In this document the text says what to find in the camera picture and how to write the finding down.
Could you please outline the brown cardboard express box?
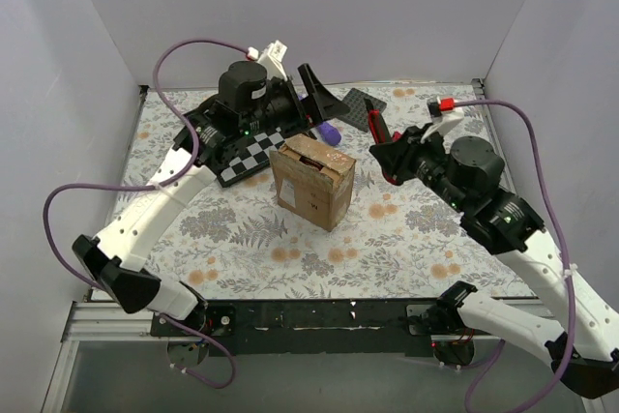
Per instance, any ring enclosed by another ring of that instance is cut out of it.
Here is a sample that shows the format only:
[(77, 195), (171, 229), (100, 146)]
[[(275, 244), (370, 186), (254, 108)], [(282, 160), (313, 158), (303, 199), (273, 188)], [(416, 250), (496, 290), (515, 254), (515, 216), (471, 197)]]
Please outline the brown cardboard express box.
[(297, 134), (270, 153), (270, 165), (279, 206), (326, 231), (345, 217), (354, 185), (354, 158)]

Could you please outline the red black utility knife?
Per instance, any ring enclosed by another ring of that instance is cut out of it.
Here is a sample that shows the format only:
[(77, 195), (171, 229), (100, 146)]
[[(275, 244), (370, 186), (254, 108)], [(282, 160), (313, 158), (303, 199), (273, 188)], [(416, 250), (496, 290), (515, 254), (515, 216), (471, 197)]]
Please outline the red black utility knife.
[(372, 134), (374, 142), (376, 144), (383, 144), (397, 141), (400, 138), (400, 133), (390, 133), (380, 110), (369, 98), (365, 98), (364, 102), (368, 114), (368, 128)]

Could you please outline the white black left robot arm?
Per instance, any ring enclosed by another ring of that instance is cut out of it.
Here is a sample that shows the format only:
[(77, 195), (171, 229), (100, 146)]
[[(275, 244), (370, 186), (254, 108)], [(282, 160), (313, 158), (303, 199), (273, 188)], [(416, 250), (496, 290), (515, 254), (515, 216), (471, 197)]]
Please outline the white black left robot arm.
[(189, 126), (173, 139), (149, 190), (92, 237), (78, 236), (72, 249), (93, 280), (127, 313), (150, 310), (179, 321), (198, 316), (204, 299), (188, 285), (149, 273), (152, 248), (189, 203), (213, 184), (248, 141), (262, 133), (289, 137), (347, 113), (348, 107), (315, 76), (298, 69), (306, 96), (287, 78), (254, 61), (238, 61), (219, 80), (218, 91), (186, 113)]

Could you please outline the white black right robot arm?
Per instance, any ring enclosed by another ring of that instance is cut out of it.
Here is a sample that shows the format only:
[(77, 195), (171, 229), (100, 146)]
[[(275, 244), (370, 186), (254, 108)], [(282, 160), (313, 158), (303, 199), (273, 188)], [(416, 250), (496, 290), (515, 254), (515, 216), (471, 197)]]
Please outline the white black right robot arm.
[(558, 372), (572, 352), (561, 382), (583, 398), (618, 388), (618, 313), (575, 270), (563, 267), (560, 250), (530, 205), (501, 188), (504, 161), (477, 136), (458, 138), (449, 149), (440, 133), (410, 127), (391, 138), (371, 130), (370, 153), (386, 179), (400, 186), (421, 181), (460, 214), (466, 235), (511, 268), (543, 301), (545, 320), (503, 304), (474, 285), (457, 281), (435, 304), (411, 319), (420, 332), (471, 328), (520, 347)]

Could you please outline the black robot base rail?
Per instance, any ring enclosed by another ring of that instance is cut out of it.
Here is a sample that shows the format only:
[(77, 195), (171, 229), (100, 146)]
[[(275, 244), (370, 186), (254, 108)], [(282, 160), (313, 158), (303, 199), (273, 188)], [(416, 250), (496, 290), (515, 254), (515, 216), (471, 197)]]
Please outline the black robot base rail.
[(393, 353), (471, 366), (474, 332), (432, 318), (431, 299), (219, 300), (177, 323), (154, 317), (153, 337), (209, 339), (233, 355)]

